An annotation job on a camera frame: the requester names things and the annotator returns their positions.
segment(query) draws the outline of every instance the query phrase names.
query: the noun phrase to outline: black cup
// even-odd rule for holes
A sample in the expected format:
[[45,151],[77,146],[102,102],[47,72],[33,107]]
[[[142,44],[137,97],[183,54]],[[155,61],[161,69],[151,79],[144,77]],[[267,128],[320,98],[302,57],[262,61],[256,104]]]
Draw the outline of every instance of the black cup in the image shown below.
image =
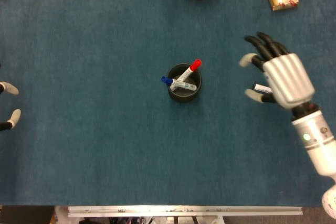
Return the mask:
[[[181,74],[184,73],[190,67],[190,64],[181,63],[174,66],[167,74],[167,77],[177,80]],[[198,94],[201,85],[202,85],[202,77],[198,70],[194,71],[184,82],[193,84],[197,86],[195,91],[176,88],[174,91],[170,89],[170,85],[167,85],[168,93],[172,99],[177,102],[190,102],[192,101]]]

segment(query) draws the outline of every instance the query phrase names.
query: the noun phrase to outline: green led light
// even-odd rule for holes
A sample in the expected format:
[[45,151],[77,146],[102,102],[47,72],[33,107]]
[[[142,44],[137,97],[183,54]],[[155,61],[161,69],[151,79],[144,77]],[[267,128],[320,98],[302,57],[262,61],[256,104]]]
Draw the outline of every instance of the green led light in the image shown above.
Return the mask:
[[309,141],[310,140],[310,135],[309,134],[304,134],[303,135],[304,140]]

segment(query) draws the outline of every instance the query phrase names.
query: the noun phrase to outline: white marker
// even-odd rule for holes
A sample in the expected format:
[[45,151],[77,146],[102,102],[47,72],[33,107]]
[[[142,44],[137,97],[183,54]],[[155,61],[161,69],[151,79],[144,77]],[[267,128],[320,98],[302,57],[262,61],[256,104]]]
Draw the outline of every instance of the white marker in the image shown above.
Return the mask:
[[192,91],[195,91],[197,89],[196,85],[189,84],[189,83],[186,83],[186,82],[183,82],[183,81],[174,80],[174,79],[171,79],[171,78],[168,78],[168,77],[165,77],[165,76],[163,76],[161,78],[161,80],[168,85],[175,85],[176,87],[180,87],[180,88],[183,88],[183,89],[189,89],[189,90],[192,90]]
[[270,87],[263,86],[263,85],[260,85],[260,84],[255,84],[254,90],[261,91],[261,92],[264,92],[264,93],[272,93],[272,89]]
[[[181,76],[177,79],[177,81],[184,81],[185,79],[188,78],[189,75],[191,75],[201,65],[202,65],[201,60],[196,59],[194,63],[192,63],[191,66],[187,70],[185,70],[183,74],[181,74]],[[174,91],[177,87],[179,86],[172,84],[170,86],[170,89]]]

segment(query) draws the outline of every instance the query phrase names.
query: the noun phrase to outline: blue marker cap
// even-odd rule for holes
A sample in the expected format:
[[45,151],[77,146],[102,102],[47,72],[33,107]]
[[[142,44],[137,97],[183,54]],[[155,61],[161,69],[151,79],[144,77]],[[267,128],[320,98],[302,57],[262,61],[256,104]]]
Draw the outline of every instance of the blue marker cap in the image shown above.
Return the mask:
[[161,81],[163,81],[164,83],[166,83],[166,84],[168,84],[168,85],[171,85],[171,84],[173,83],[173,79],[168,78],[168,77],[165,77],[165,76],[163,76],[163,77],[161,78]]

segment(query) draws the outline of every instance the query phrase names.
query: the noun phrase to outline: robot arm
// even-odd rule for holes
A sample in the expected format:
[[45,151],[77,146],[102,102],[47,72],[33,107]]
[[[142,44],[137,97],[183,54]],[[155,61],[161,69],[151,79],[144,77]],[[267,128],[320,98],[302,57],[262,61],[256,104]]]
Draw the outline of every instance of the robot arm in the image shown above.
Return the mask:
[[[245,94],[261,103],[279,103],[283,108],[291,109],[292,124],[317,172],[336,181],[336,141],[320,108],[310,102],[315,89],[302,62],[268,35],[257,35],[264,42],[253,36],[247,36],[245,40],[256,47],[262,58],[257,54],[247,54],[239,64],[246,67],[252,63],[259,68],[272,93],[260,94],[247,89]],[[326,212],[336,219],[336,185],[325,192],[322,203]]]

